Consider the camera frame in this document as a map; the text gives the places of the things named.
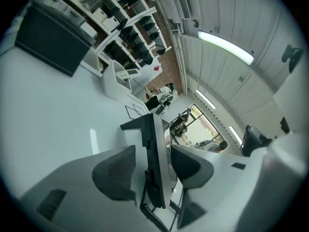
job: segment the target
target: window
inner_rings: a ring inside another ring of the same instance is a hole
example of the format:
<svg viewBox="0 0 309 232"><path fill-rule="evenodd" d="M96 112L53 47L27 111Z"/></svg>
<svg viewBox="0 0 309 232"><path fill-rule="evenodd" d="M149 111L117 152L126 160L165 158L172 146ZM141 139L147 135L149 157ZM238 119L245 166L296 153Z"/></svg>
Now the window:
<svg viewBox="0 0 309 232"><path fill-rule="evenodd" d="M212 140L218 144L224 141L217 129L196 105L193 104L189 108L191 109L191 113L186 122L184 122L185 126L182 126L182 130L180 130L179 133L181 139L187 146L191 146L205 140Z"/></svg>

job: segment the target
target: ceiling light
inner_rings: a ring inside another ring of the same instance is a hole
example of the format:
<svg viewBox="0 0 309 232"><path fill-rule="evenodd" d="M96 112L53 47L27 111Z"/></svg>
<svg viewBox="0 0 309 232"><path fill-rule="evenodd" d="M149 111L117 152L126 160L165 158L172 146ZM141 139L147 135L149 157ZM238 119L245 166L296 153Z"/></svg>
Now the ceiling light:
<svg viewBox="0 0 309 232"><path fill-rule="evenodd" d="M222 38L214 36L212 34L205 33L203 31L198 31L198 37L201 40L215 44L215 45L225 49L226 51L233 53L235 56L239 57L242 61L244 61L245 63L247 63L249 65L251 65L251 63L254 59L254 57L251 54L247 53L245 50L241 49L240 47L238 47L238 46L232 44L231 42L226 41Z"/></svg>
<svg viewBox="0 0 309 232"><path fill-rule="evenodd" d="M214 104L211 103L210 100L208 100L206 98L205 95L203 95L198 89L197 89L197 93L213 108L213 109L216 109L216 106Z"/></svg>
<svg viewBox="0 0 309 232"><path fill-rule="evenodd" d="M232 131L232 133L234 134L234 136L237 138L238 142L240 144L242 144L242 140L241 138L239 137L239 135L237 134L237 132L235 131L235 129L232 127L232 126L229 126L230 130Z"/></svg>

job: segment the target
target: air vent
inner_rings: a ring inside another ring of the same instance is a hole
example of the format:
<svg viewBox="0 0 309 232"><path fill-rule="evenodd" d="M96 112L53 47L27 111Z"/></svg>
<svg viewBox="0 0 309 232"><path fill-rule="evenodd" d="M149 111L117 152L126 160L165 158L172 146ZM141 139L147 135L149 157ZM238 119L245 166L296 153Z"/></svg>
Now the air vent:
<svg viewBox="0 0 309 232"><path fill-rule="evenodd" d="M181 10L183 12L184 19L191 18L189 6L188 6L188 1L187 0L179 0L179 4L180 4Z"/></svg>

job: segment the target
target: person in white shirt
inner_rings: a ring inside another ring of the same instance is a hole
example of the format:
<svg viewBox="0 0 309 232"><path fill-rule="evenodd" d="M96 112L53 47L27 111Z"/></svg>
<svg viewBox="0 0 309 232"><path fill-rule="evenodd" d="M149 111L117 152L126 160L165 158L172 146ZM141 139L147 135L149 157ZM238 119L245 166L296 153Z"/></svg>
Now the person in white shirt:
<svg viewBox="0 0 309 232"><path fill-rule="evenodd" d="M173 99L173 91L175 90L175 85L173 83L166 84L165 87L158 89L154 88L156 95L151 97L149 101L146 102L146 107L148 110L156 108L158 105L167 104Z"/></svg>
<svg viewBox="0 0 309 232"><path fill-rule="evenodd" d="M220 153L221 151L225 150L225 148L227 147L227 142L222 141L220 144L218 144L211 140L205 140L201 143L196 143L192 147L196 149L202 149L202 150L207 150L210 152Z"/></svg>

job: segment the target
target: person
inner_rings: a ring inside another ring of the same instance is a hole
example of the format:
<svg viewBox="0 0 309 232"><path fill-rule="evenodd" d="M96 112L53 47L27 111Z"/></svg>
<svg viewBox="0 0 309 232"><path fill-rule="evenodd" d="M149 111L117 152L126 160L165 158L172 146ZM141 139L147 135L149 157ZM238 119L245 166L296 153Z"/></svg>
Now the person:
<svg viewBox="0 0 309 232"><path fill-rule="evenodd" d="M193 148L202 149L210 152L220 153L221 151L225 150L227 147L227 142L222 141L220 144L212 141L212 140L205 140L201 143L196 143L192 146Z"/></svg>
<svg viewBox="0 0 309 232"><path fill-rule="evenodd" d="M168 102L171 102L175 85L173 83L168 83L165 87L160 89L156 87L154 90L156 92L155 96L151 97L145 104L149 111L156 108L158 105L162 104L165 106Z"/></svg>
<svg viewBox="0 0 309 232"><path fill-rule="evenodd" d="M186 121L189 117L191 113L191 109L188 108L184 114L179 114L178 118L172 123L172 125L170 126L170 130L174 130L177 126L179 126L180 124L182 124L184 121Z"/></svg>

